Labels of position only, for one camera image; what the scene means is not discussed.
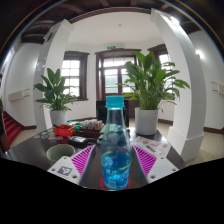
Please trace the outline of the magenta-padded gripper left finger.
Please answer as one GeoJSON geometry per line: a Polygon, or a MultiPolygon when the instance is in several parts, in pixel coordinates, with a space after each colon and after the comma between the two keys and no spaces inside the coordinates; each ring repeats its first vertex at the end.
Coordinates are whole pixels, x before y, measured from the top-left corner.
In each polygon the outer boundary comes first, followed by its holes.
{"type": "Polygon", "coordinates": [[[88,146],[71,157],[61,157],[48,172],[74,184],[86,186],[95,155],[96,146],[88,146]]]}

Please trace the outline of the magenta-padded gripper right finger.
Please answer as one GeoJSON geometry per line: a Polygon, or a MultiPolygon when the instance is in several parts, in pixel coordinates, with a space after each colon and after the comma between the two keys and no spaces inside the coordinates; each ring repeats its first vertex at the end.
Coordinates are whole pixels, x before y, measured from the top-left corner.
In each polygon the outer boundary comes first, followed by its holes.
{"type": "Polygon", "coordinates": [[[133,146],[133,149],[140,165],[140,171],[147,183],[152,183],[178,171],[178,168],[163,153],[153,155],[139,146],[133,146]]]}

